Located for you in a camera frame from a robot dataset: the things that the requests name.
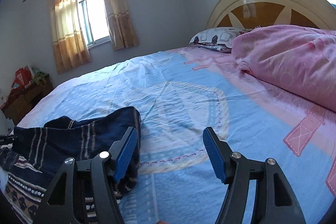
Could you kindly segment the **red gift bag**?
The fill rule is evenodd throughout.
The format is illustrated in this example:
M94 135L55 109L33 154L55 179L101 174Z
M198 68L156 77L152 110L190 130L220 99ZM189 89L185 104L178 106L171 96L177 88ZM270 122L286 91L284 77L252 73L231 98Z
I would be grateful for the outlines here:
M13 89L18 87L25 87L30 83L32 79L33 77L29 69L29 66L26 65L24 68L19 68L15 72L15 79L11 87Z

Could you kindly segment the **blue pink bed sheet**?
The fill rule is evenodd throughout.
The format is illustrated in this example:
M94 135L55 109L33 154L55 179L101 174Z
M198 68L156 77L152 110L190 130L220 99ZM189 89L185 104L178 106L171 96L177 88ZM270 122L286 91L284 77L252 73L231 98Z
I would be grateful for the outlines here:
M135 107L138 181L119 207L126 223L214 223L227 190L203 144L212 127L248 159L274 158L307 223L335 201L335 113L242 72L231 54L195 47L136 57L68 80L18 127L82 121Z

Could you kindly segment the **yellow window curtain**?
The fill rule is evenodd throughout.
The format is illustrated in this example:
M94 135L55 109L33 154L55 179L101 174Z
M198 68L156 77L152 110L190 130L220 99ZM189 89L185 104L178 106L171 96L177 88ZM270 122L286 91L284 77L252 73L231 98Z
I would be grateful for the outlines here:
M106 20L114 51L138 45L126 0L104 0Z
M77 0L49 0L52 48L59 74L91 61L80 26Z

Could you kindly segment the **left yellow window curtain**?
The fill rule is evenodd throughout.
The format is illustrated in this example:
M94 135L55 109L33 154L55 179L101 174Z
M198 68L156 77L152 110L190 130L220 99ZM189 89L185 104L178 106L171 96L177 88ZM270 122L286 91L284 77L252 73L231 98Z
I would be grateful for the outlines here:
M49 0L52 48L59 74L91 61L80 26L77 0Z

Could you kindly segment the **pink folded quilt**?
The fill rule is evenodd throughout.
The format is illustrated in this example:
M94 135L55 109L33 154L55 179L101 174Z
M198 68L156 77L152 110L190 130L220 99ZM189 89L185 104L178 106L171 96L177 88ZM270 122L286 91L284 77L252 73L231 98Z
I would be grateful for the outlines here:
M253 77L335 110L335 31L259 27L232 41L238 67Z

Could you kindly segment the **dark wooden desk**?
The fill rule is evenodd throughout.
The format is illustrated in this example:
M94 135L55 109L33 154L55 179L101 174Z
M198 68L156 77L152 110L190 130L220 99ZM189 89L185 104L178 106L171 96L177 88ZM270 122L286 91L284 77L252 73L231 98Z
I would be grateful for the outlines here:
M1 110L7 119L17 125L53 89L51 78L47 74L45 81L40 80L39 83L33 83L28 88L11 94Z

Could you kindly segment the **green plant on desk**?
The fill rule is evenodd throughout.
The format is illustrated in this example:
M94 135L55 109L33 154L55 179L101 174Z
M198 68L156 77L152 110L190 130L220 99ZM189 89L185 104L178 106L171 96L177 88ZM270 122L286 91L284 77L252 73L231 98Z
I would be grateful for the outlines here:
M37 85L46 86L48 77L49 77L48 73L38 72L36 75L34 75L31 82Z

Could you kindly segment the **navy patterned knit sweater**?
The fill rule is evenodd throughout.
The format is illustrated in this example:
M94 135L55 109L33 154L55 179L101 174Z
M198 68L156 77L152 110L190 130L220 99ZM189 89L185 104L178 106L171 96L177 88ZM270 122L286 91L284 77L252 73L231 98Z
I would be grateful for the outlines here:
M125 176L111 184L119 207L123 196L137 184L141 139L141 116L135 107L124 107L111 114L72 120L67 116L51 120L42 127L15 127L9 135L17 140L1 145L1 223L34 223L38 207L65 159L93 159L121 140L129 127L138 132L138 145ZM88 223L98 223L93 196L85 196Z

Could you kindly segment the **cream wooden headboard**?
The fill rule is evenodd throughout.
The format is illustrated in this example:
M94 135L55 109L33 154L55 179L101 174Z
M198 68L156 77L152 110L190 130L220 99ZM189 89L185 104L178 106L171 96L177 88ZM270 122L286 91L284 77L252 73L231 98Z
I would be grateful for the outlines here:
M327 0L219 0L206 28L279 24L335 30L335 7Z

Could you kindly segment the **white patterned pillow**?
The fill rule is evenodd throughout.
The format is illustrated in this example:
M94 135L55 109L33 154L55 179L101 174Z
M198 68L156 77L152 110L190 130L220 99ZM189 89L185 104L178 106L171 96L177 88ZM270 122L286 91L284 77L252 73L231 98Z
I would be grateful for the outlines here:
M194 35L189 44L211 51L231 53L232 40L250 31L252 29L233 27L210 28Z

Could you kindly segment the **right yellow window curtain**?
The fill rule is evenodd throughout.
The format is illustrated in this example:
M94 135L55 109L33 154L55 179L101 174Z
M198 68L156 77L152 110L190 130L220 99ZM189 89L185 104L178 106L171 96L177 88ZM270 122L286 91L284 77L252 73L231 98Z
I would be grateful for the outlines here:
M106 20L114 51L138 45L126 0L104 0Z

